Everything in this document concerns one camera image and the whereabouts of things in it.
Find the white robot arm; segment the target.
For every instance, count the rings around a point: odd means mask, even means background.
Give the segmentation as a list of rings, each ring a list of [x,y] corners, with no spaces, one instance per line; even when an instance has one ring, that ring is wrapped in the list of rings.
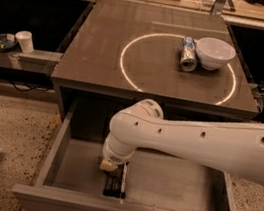
[[[145,99],[113,115],[100,168],[114,171],[151,148],[264,186],[263,123],[171,121],[162,111]]]

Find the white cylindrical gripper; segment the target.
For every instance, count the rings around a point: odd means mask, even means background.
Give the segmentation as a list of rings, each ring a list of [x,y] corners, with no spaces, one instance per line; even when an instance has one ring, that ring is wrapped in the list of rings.
[[[100,168],[103,171],[112,172],[118,168],[117,165],[122,165],[128,162],[135,152],[136,147],[129,146],[119,142],[111,134],[104,141],[103,155],[104,159],[100,163]]]

